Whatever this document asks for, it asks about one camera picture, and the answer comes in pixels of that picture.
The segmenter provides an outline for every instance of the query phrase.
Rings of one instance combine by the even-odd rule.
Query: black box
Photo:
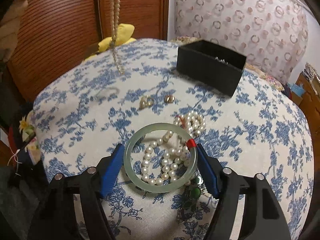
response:
[[[196,41],[178,48],[177,71],[232,97],[246,60],[246,56],[231,49],[209,41]]]

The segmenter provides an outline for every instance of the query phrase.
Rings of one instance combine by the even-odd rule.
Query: hanging pearl necklace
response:
[[[112,50],[113,60],[119,71],[120,75],[124,74],[124,67],[121,65],[121,60],[119,59],[118,53],[115,49],[116,47],[116,39],[118,36],[118,24],[119,24],[119,12],[120,12],[120,0],[110,0],[110,7],[111,7],[111,15],[110,15],[110,22],[111,22],[111,42],[110,47]]]
[[[204,121],[204,116],[202,114],[198,114],[196,111],[190,111],[186,115],[180,115],[177,116],[173,122],[174,125],[180,126],[184,128],[191,137],[199,136],[204,131],[206,127],[206,123]],[[167,143],[170,138],[173,136],[172,131],[167,131],[162,138],[158,139],[157,141],[152,141],[150,145],[145,150],[145,155],[143,156],[143,160],[141,163],[141,179],[149,183],[150,185],[157,185],[161,186],[163,185],[165,180],[168,180],[170,178],[170,183],[174,183],[178,180],[176,176],[176,171],[179,168],[180,164],[183,164],[185,167],[189,166],[190,160],[190,154],[188,147],[186,146],[186,142],[183,140],[180,140],[180,146],[178,149],[170,148],[168,151],[164,152],[163,159],[161,161],[162,165],[162,174],[160,178],[154,179],[150,178],[148,175],[150,166],[150,160],[151,160],[151,154],[153,153],[153,150],[157,146],[161,146],[163,143]],[[185,185],[189,186],[191,184],[190,181],[188,181]]]

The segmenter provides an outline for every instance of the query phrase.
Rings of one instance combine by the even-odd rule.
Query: red thread on bangle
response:
[[[186,145],[187,145],[189,151],[192,147],[197,147],[197,144],[196,144],[195,140],[193,140],[193,139],[189,139],[187,141]]]

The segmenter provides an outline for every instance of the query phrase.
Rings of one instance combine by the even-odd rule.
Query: pink patterned fabric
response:
[[[308,27],[297,0],[176,0],[175,33],[218,43],[286,83],[305,53]]]

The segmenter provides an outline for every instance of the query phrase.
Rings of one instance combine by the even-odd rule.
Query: blue and white tablecloth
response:
[[[36,98],[34,125],[48,180],[58,172],[81,173],[110,155],[117,143],[126,144],[143,126],[172,123],[176,114],[196,109],[208,123],[197,142],[240,175],[265,174],[292,239],[297,239],[308,213],[314,174],[311,136],[302,111],[247,70],[232,98],[179,76],[174,43],[141,39],[118,47],[118,53],[124,76],[119,76],[107,51],[70,70]],[[176,97],[174,104],[164,103],[167,94]],[[139,110],[142,95],[154,98],[152,108]],[[217,201],[202,195],[193,219],[178,224],[183,194],[184,188],[166,194],[140,191],[121,171],[103,207],[117,239],[202,239]],[[77,220],[85,234],[77,199]],[[241,226],[244,196],[239,199],[231,239],[237,239]]]

